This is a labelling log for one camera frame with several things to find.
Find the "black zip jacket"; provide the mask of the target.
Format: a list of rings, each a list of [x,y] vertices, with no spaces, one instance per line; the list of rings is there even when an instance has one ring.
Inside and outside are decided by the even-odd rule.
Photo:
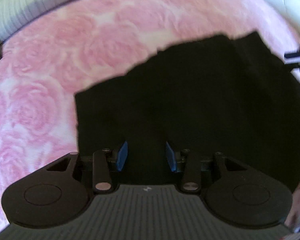
[[[122,181],[166,183],[166,146],[300,183],[300,83],[259,34],[178,44],[75,95],[79,152],[128,145]]]

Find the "pink rose bedsheet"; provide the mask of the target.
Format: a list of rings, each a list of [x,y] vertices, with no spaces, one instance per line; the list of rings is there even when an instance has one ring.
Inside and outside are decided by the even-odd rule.
[[[0,232],[5,189],[77,149],[77,91],[174,43],[253,30],[280,56],[300,42],[266,0],[76,0],[13,35],[0,60]]]

